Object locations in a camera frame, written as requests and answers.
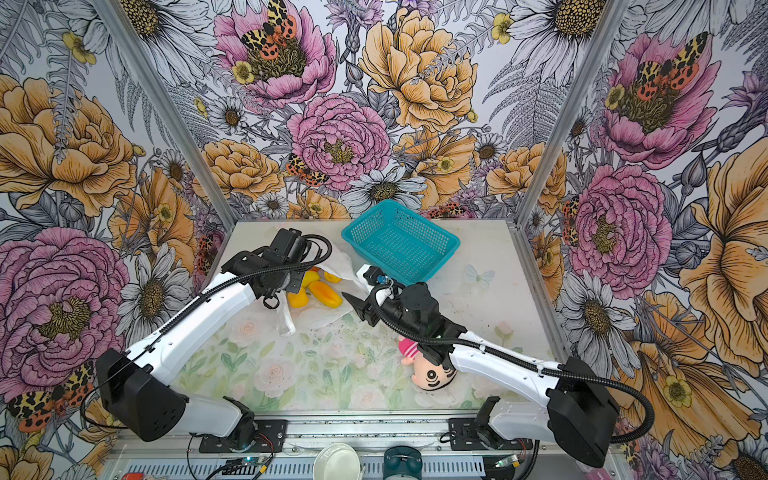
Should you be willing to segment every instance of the yellow mango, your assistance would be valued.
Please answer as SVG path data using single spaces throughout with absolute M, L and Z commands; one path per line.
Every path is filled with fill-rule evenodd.
M 286 296 L 288 297 L 288 305 L 291 305 L 293 308 L 303 308 L 310 302 L 310 296 L 306 294 L 304 289 L 301 289 L 298 293 L 288 292 Z
M 301 288 L 306 288 L 307 285 L 309 285 L 312 282 L 316 282 L 317 280 L 320 280 L 320 274 L 310 270 L 309 272 L 304 272 L 304 279 L 301 280 Z
M 332 273 L 323 272 L 323 276 L 326 278 L 326 282 L 338 283 L 338 282 L 341 281 L 341 279 L 339 277 L 337 277 L 336 275 L 334 275 Z
M 312 282 L 307 288 L 323 305 L 338 308 L 344 302 L 338 293 L 334 292 L 330 286 L 323 282 Z

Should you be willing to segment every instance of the doll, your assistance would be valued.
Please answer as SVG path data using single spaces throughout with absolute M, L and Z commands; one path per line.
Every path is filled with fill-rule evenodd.
M 411 380 L 422 390 L 437 390 L 447 386 L 456 376 L 454 369 L 445 368 L 442 365 L 433 365 L 419 351 L 419 344 L 404 336 L 398 337 L 403 365 L 413 365 Z

